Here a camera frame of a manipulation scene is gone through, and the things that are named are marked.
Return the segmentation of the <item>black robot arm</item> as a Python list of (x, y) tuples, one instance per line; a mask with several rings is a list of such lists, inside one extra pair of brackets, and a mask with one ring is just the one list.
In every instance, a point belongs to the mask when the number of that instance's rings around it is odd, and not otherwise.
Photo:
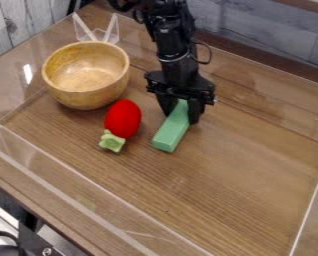
[(169, 116), (178, 100), (188, 101), (189, 122), (196, 124), (206, 105), (216, 104), (216, 84), (200, 73), (200, 66), (213, 59), (210, 46), (194, 37), (196, 19), (188, 0), (107, 0), (119, 12), (133, 12), (146, 26), (162, 66), (146, 73), (148, 91), (154, 93)]

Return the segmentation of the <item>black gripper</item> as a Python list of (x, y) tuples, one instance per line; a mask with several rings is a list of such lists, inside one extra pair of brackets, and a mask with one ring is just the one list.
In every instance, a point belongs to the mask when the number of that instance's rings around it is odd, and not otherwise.
[(178, 99), (188, 100), (189, 121), (197, 124), (206, 104), (213, 105), (216, 101), (216, 84), (201, 75), (197, 62), (162, 62), (162, 69), (148, 72), (145, 78), (165, 115), (176, 109)]

